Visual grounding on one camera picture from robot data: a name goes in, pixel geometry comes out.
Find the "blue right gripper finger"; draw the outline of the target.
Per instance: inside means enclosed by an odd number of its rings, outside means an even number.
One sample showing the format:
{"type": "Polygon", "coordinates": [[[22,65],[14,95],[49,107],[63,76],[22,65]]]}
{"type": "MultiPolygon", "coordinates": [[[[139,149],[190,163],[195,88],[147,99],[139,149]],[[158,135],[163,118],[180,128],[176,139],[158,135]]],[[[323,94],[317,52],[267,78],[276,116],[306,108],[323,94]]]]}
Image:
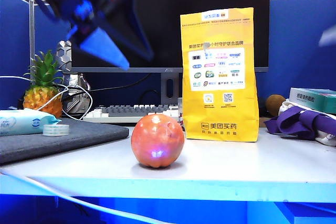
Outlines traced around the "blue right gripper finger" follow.
{"type": "Polygon", "coordinates": [[[326,29],[323,31],[320,40],[319,40],[319,47],[326,47],[326,46],[335,46],[336,43],[336,25],[326,29]]]}

